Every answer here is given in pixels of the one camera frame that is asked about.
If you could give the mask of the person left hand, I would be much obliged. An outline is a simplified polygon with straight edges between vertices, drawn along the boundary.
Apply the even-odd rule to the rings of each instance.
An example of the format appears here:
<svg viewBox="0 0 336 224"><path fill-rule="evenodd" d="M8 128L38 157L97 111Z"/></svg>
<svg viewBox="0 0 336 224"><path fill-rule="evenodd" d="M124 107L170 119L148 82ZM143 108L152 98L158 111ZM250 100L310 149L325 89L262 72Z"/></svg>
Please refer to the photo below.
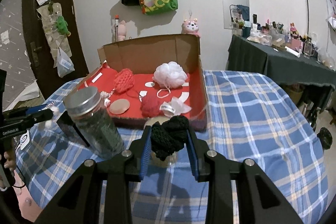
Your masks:
<svg viewBox="0 0 336 224"><path fill-rule="evenodd" d="M4 167L13 173L17 167L15 149L12 148L11 150L4 152L3 155L5 158Z"/></svg>

